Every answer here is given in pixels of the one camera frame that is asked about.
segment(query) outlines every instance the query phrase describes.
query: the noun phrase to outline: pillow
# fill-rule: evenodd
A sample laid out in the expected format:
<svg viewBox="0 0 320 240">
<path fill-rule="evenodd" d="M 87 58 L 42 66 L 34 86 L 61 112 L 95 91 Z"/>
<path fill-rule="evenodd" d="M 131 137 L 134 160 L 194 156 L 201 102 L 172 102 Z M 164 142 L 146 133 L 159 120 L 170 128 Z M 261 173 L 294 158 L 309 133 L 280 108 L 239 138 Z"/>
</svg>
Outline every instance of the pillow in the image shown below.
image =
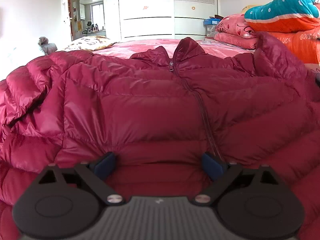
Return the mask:
<svg viewBox="0 0 320 240">
<path fill-rule="evenodd" d="M 219 33 L 229 33 L 245 39 L 256 37 L 254 30 L 244 20 L 244 14 L 234 14 L 223 18 L 216 26 Z"/>
<path fill-rule="evenodd" d="M 305 64 L 306 68 L 320 73 L 320 27 L 298 33 L 270 33 L 279 39 Z"/>
<path fill-rule="evenodd" d="M 243 49 L 256 49 L 258 38 L 244 39 L 240 36 L 232 35 L 229 33 L 215 33 L 213 38 L 216 41 L 232 44 Z"/>
<path fill-rule="evenodd" d="M 87 36 L 74 40 L 64 51 L 85 49 L 95 51 L 110 48 L 115 42 L 105 36 Z"/>
<path fill-rule="evenodd" d="M 248 5 L 248 6 L 246 6 L 246 7 L 244 7 L 243 9 L 242 9 L 242 11 L 241 11 L 241 13 L 246 13 L 247 12 L 247 10 L 249 10 L 249 9 L 251 9 L 251 8 L 253 8 L 253 7 L 256 7 L 256 6 L 260 6 L 261 4 L 256 4 L 256 5 Z"/>
<path fill-rule="evenodd" d="M 273 0 L 249 9 L 244 18 L 255 31 L 291 33 L 320 26 L 318 0 Z"/>
</svg>

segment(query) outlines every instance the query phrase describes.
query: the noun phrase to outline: blue box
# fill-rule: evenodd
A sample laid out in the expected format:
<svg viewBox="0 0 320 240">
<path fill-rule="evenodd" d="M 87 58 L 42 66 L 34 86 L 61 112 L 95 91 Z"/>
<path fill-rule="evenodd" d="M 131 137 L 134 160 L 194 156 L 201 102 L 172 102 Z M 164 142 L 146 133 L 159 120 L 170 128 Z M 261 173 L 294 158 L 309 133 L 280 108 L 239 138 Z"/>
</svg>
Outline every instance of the blue box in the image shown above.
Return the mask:
<svg viewBox="0 0 320 240">
<path fill-rule="evenodd" d="M 209 18 L 209 19 L 206 19 L 203 21 L 203 24 L 204 25 L 212 25 L 212 24 L 219 24 L 221 20 L 220 19 L 216 19 L 216 18 Z"/>
</svg>

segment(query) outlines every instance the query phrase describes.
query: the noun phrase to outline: kitchen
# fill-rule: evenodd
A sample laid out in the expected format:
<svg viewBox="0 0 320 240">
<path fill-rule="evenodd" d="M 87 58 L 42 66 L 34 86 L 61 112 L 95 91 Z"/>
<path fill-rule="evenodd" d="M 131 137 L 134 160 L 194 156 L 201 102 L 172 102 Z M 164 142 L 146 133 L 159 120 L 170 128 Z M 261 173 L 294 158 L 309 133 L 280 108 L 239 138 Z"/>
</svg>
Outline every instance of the kitchen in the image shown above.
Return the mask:
<svg viewBox="0 0 320 240">
<path fill-rule="evenodd" d="M 80 0 L 82 36 L 106 36 L 103 0 Z"/>
</svg>

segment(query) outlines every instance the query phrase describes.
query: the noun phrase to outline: pink bedsheet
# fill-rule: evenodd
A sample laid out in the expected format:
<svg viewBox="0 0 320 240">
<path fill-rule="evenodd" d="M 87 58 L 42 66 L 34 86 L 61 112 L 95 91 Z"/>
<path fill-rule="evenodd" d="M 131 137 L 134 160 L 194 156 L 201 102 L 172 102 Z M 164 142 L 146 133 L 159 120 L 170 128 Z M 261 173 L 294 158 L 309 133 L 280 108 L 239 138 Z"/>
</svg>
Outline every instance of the pink bedsheet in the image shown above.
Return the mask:
<svg viewBox="0 0 320 240">
<path fill-rule="evenodd" d="M 155 49 L 159 46 L 163 46 L 167 51 L 169 57 L 173 57 L 173 53 L 179 44 L 180 40 L 143 40 L 143 41 L 127 41 L 113 45 L 109 49 L 102 49 L 94 51 L 93 53 L 116 56 L 120 58 L 129 58 L 132 54 L 137 52 L 147 51 L 148 49 Z M 231 47 L 218 41 L 197 41 L 204 51 L 208 54 L 225 58 L 234 57 L 237 54 L 251 52 L 246 49 Z"/>
</svg>

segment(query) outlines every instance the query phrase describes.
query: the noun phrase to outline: door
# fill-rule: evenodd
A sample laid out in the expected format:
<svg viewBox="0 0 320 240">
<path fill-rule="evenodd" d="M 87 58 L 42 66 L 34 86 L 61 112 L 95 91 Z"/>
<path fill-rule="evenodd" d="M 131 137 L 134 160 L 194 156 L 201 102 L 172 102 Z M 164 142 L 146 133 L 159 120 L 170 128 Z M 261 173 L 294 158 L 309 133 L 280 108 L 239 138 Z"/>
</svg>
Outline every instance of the door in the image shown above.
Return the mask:
<svg viewBox="0 0 320 240">
<path fill-rule="evenodd" d="M 174 0 L 175 38 L 204 40 L 203 20 L 217 14 L 217 0 Z"/>
<path fill-rule="evenodd" d="M 172 0 L 119 0 L 122 41 L 173 38 Z"/>
<path fill-rule="evenodd" d="M 63 37 L 63 46 L 68 45 L 72 41 L 72 28 L 71 28 L 71 0 L 61 0 L 61 12 L 62 12 L 62 35 Z"/>
</svg>

